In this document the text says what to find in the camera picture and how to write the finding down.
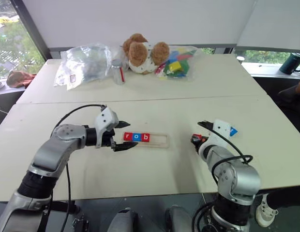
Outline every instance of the tree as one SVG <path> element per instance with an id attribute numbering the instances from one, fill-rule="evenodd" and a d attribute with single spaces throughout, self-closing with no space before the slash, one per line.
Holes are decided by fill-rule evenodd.
<path id="1" fill-rule="evenodd" d="M 7 62 L 27 73 L 37 73 L 45 62 L 21 22 L 5 24 L 0 33 L 0 77 L 7 75 Z"/>
<path id="2" fill-rule="evenodd" d="M 270 52 L 270 51 L 236 51 L 237 55 L 244 56 L 244 62 L 283 64 L 290 56 L 289 52 Z"/>
<path id="3" fill-rule="evenodd" d="M 0 0 L 0 13 L 13 13 L 14 7 L 9 0 Z"/>

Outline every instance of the windowsill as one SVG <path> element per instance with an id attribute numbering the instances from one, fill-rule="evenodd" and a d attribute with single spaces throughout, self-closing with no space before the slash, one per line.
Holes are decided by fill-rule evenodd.
<path id="1" fill-rule="evenodd" d="M 0 95 L 1 94 L 5 94 L 5 93 L 13 93 L 13 92 L 20 92 L 20 91 L 24 91 L 25 88 L 24 87 L 20 87 L 20 88 L 11 88 L 6 84 L 6 80 L 2 81 L 2 83 L 4 84 L 4 87 L 0 88 Z"/>
<path id="2" fill-rule="evenodd" d="M 243 62 L 244 69 L 254 77 L 279 77 L 289 79 L 300 79 L 300 72 L 294 72 L 291 75 L 279 71 L 281 64 L 263 64 Z"/>

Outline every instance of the clear plastic bag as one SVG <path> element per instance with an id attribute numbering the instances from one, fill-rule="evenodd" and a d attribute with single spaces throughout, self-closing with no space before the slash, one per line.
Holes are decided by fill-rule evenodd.
<path id="1" fill-rule="evenodd" d="M 169 46 L 168 60 L 160 65 L 155 74 L 161 80 L 173 79 L 191 81 L 195 75 L 195 63 L 203 52 L 193 46 Z"/>
<path id="2" fill-rule="evenodd" d="M 70 90 L 93 80 L 104 80 L 110 76 L 111 62 L 116 58 L 128 64 L 120 46 L 108 47 L 96 43 L 61 52 L 62 60 L 54 86 L 66 85 Z"/>

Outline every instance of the teddy bear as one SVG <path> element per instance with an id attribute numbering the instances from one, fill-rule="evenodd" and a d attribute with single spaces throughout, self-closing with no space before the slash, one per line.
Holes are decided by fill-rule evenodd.
<path id="1" fill-rule="evenodd" d="M 169 47 L 166 43 L 152 45 L 139 33 L 127 39 L 122 48 L 129 60 L 130 69 L 135 73 L 151 73 L 169 57 Z"/>

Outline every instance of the dark green mug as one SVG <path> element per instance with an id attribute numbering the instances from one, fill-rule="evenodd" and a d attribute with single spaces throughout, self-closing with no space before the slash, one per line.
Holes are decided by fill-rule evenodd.
<path id="1" fill-rule="evenodd" d="M 300 72 L 296 68 L 300 65 L 300 53 L 291 53 L 289 58 L 280 67 L 280 71 L 286 74 L 292 74 L 293 72 Z"/>

